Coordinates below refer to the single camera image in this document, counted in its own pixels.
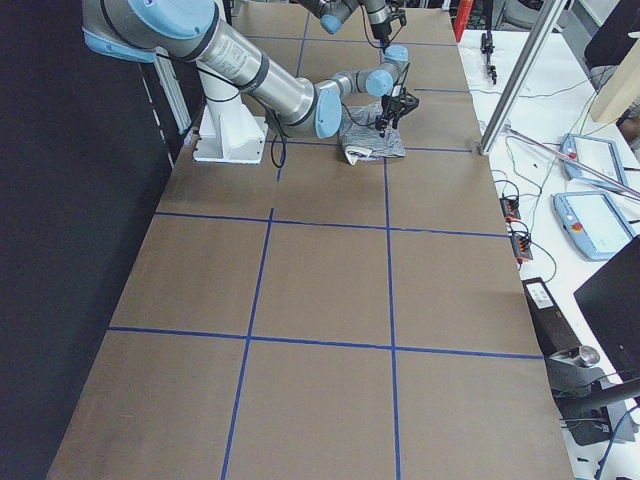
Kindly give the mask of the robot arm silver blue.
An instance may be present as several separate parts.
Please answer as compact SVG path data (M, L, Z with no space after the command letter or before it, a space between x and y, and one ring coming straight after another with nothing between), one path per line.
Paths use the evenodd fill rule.
M308 10L316 17L322 28L329 34L337 33L350 16L360 7L364 9L365 16L369 21L370 30L373 37L382 46L390 44L391 9L383 0L299 0L298 4Z
M337 73L314 84L296 78L224 19L213 1L85 1L83 34L96 53L151 63L163 48L183 62L198 61L224 82L252 96L271 115L282 137L328 138L342 123L342 102L354 93L388 98L408 72L408 53L392 42L393 21L404 23L392 1L305 1L303 7L330 34L363 8L384 60L375 69Z

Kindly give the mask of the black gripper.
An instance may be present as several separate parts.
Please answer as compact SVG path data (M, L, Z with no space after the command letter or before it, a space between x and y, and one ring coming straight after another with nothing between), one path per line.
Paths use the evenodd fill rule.
M394 87L389 95L381 97L381 115L376 117L375 130L380 138L385 138L389 130L397 128L397 120L402 116L404 109L405 87Z
M392 28L389 20L372 25L372 34L381 45L389 45L391 42L390 35Z

